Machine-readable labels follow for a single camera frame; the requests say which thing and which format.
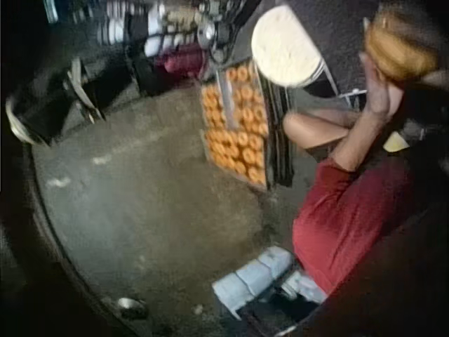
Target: gray floor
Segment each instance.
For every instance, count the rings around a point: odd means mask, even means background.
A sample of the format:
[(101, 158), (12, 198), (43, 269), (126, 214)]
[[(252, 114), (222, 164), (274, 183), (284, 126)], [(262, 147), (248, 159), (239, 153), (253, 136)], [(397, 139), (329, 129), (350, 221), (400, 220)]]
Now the gray floor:
[[(255, 21), (239, 37), (235, 59), (249, 52)], [(224, 336), (211, 283), (271, 244), (291, 249), (292, 221), (314, 179), (316, 161), (299, 152), (293, 187), (266, 194), (208, 164), (198, 94), (191, 87), (147, 98), (62, 143), (34, 148), (43, 198), (69, 257), (106, 304), (145, 300), (149, 319), (132, 325), (148, 336)], [(299, 108), (335, 104), (294, 94)]]

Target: orange pastry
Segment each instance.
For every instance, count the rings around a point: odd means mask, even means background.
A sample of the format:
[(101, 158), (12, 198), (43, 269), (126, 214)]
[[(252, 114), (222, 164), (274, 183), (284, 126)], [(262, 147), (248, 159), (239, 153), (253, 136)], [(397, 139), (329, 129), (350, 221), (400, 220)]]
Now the orange pastry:
[(223, 167), (226, 165), (226, 158), (224, 158), (222, 155), (217, 156), (217, 165), (220, 167)]
[(227, 144), (233, 144), (234, 141), (231, 137), (231, 132), (230, 131), (223, 131), (223, 142), (227, 143)]
[(218, 85), (217, 85), (217, 84), (213, 84), (213, 85), (212, 85), (212, 89), (210, 90), (210, 92), (211, 92), (215, 97), (220, 96), (220, 92), (218, 91)]
[(251, 132), (259, 133), (259, 124), (258, 123), (252, 123), (251, 124)]
[(237, 79), (237, 70), (236, 70), (236, 68), (229, 68), (226, 71), (226, 77), (231, 82), (235, 81)]
[(264, 103), (264, 96), (262, 96), (262, 94), (259, 93), (258, 91), (255, 91), (254, 92), (254, 96), (253, 96), (253, 100), (256, 103), (263, 104)]
[(215, 130), (215, 140), (219, 143), (223, 141), (223, 132), (221, 130)]
[(215, 148), (217, 149), (217, 152), (221, 155), (226, 153), (226, 148), (223, 144), (217, 144)]
[(259, 170), (257, 170), (254, 166), (251, 166), (248, 168), (248, 177), (250, 178), (251, 182), (253, 183), (259, 183), (260, 181), (260, 174)]
[(245, 164), (242, 163), (241, 161), (236, 161), (235, 164), (235, 170), (238, 174), (241, 174), (242, 176), (246, 173), (246, 167)]
[(216, 121), (215, 127), (216, 128), (225, 128), (225, 123), (223, 121)]
[(207, 86), (206, 97), (210, 99), (215, 98), (215, 92), (212, 84), (210, 86)]
[(267, 123), (261, 123), (259, 125), (259, 133), (260, 135), (266, 137), (268, 136), (268, 124)]
[(234, 101), (235, 105), (240, 105), (241, 104), (241, 93), (240, 93), (239, 89), (233, 90), (232, 100)]
[(253, 150), (259, 151), (262, 149), (262, 147), (264, 145), (264, 141), (261, 137), (259, 137), (257, 135), (249, 135), (248, 144), (250, 145), (250, 147)]
[(265, 120), (265, 109), (261, 105), (256, 105), (254, 108), (254, 117), (256, 121), (264, 121)]
[(249, 147), (244, 149), (242, 151), (243, 160), (247, 162), (248, 164), (254, 164), (255, 163), (255, 155), (254, 151), (252, 151)]
[(240, 154), (239, 148), (235, 145), (231, 145), (227, 148), (226, 154), (231, 158), (237, 158)]
[(241, 97), (244, 100), (252, 100), (254, 96), (254, 90), (250, 86), (244, 86), (241, 90)]
[(262, 153), (262, 151), (255, 153), (255, 163), (260, 168), (263, 168), (265, 166), (264, 154)]
[(246, 146), (248, 144), (248, 134), (246, 132), (239, 132), (239, 145)]
[(222, 114), (221, 114), (220, 111), (218, 111), (218, 110), (212, 110), (212, 119), (213, 119), (214, 121), (219, 121), (219, 120), (221, 120), (221, 118), (222, 118)]
[(243, 120), (245, 123), (251, 123), (254, 120), (254, 112), (249, 107), (243, 109)]
[(241, 65), (237, 69), (237, 78), (239, 79), (240, 82), (246, 82), (248, 80), (249, 78), (248, 69), (246, 69), (244, 65)]
[(206, 118), (212, 119), (212, 110), (209, 110), (209, 109), (206, 110)]
[(239, 135), (237, 134), (237, 132), (230, 131), (230, 133), (231, 133), (231, 137), (232, 137), (232, 142), (234, 144), (238, 144), (239, 143)]
[(236, 162), (232, 158), (227, 158), (227, 167), (229, 167), (231, 170), (234, 170), (236, 168)]
[(239, 107), (237, 107), (237, 108), (234, 110), (234, 119), (235, 119), (236, 121), (241, 121), (242, 118), (243, 118), (243, 111), (242, 111), (242, 109), (240, 109)]
[(217, 109), (218, 108), (218, 100), (215, 97), (209, 98), (208, 99), (209, 102), (209, 107), (211, 109)]

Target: baking tray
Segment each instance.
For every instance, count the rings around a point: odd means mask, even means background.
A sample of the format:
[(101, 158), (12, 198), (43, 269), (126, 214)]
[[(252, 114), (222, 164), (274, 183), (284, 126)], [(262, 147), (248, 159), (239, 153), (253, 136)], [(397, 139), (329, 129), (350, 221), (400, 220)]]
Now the baking tray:
[[(220, 164), (218, 164), (214, 160), (214, 158), (213, 158), (213, 155), (214, 155), (213, 151), (211, 150), (211, 148), (209, 146), (210, 143), (208, 142), (208, 139), (206, 139), (207, 138), (206, 137), (206, 133), (207, 132), (210, 133), (211, 131), (212, 132), (214, 132), (214, 131), (221, 131), (221, 132), (223, 132), (223, 130), (209, 129), (207, 131), (205, 131), (205, 130), (201, 130), (200, 131), (200, 136), (201, 136), (201, 140), (203, 142), (203, 147), (204, 147), (204, 152), (206, 154), (206, 159), (210, 163), (214, 164), (215, 166), (217, 166), (218, 168), (220, 168), (223, 171), (227, 172), (228, 174), (230, 174), (231, 176), (235, 177), (236, 179), (239, 179), (240, 181), (243, 181), (243, 182), (249, 184), (250, 186), (252, 186), (252, 187), (254, 187), (254, 188), (258, 189), (258, 190), (267, 191), (267, 190), (269, 190), (272, 187), (272, 185), (274, 183), (274, 180), (273, 180), (273, 169), (272, 169), (272, 166), (271, 166), (270, 161), (269, 161), (269, 158), (271, 156), (271, 148), (270, 148), (270, 146), (268, 146), (266, 140), (263, 140), (263, 144), (262, 144), (263, 168), (258, 168), (259, 170), (263, 171), (263, 173), (264, 173), (264, 183), (254, 183), (252, 180), (249, 179), (249, 177), (247, 175), (238, 174), (236, 171), (231, 170), (230, 168), (226, 167), (225, 165), (220, 165)], [(225, 132), (235, 133), (235, 134), (237, 134), (237, 133), (246, 133), (245, 131), (225, 131)], [(243, 154), (242, 147), (239, 146), (239, 155), (234, 160), (241, 161), (242, 163), (244, 163), (246, 171), (248, 171), (248, 169), (250, 167), (253, 167), (253, 166), (255, 167), (254, 164), (247, 164), (242, 159), (242, 154)], [(226, 159), (229, 158), (225, 154), (222, 154), (222, 156), (224, 158), (226, 158)]]

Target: flatbread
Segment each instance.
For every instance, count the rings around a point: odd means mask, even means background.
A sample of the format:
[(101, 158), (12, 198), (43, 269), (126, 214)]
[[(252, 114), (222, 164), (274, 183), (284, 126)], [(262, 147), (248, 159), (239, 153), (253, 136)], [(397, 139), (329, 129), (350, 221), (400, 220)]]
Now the flatbread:
[(288, 6), (266, 12), (257, 22), (251, 49), (263, 75), (279, 86), (300, 86), (321, 64), (322, 57)]

